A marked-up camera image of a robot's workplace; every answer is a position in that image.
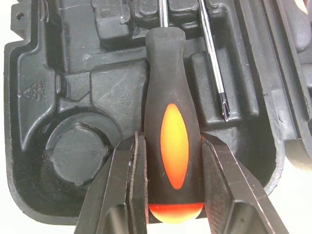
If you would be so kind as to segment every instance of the black plastic tool case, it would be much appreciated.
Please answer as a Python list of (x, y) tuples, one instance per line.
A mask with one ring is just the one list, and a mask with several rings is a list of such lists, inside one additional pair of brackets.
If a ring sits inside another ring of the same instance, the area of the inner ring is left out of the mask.
[[(228, 123), (218, 110), (197, 0), (168, 1), (170, 22), (187, 36), (184, 63), (201, 130), (229, 144), (267, 193), (285, 155), (310, 168), (311, 48), (297, 54), (282, 0), (209, 2), (217, 6), (210, 17)], [(19, 2), (11, 24), (23, 41), (5, 48), (8, 184), (28, 216), (74, 225), (116, 144), (143, 130), (145, 35), (158, 26), (157, 0)]]

